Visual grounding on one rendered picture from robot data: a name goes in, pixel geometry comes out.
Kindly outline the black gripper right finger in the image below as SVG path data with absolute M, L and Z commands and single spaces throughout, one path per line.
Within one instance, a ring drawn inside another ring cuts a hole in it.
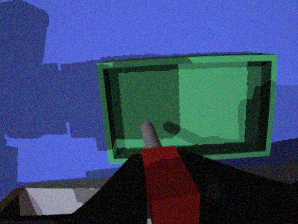
M 298 181 L 281 183 L 177 149 L 201 194 L 200 224 L 298 224 Z

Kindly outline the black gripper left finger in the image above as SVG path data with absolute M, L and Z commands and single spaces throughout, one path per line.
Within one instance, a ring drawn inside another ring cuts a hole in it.
M 148 224 L 144 161 L 132 155 L 73 213 L 0 216 L 0 224 Z

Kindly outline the green tray floor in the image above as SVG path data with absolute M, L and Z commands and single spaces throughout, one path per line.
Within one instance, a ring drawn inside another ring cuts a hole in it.
M 152 121 L 162 147 L 257 143 L 262 60 L 109 68 L 117 149 L 145 148 Z

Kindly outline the red-headed grey pin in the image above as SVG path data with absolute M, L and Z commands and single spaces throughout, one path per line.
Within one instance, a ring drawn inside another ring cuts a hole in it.
M 176 145 L 162 147 L 152 121 L 141 124 L 146 197 L 152 224 L 200 224 L 201 194 Z

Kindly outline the grey ramp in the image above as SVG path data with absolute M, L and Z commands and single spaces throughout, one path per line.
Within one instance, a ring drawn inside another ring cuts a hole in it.
M 241 168 L 243 172 L 270 180 L 293 184 L 298 181 L 298 161 L 278 165 L 259 165 L 255 168 Z M 53 183 L 28 184 L 25 188 L 12 189 L 0 201 L 0 216 L 41 216 L 41 214 L 73 213 L 98 192 L 110 177 L 102 179 L 81 179 L 53 181 Z

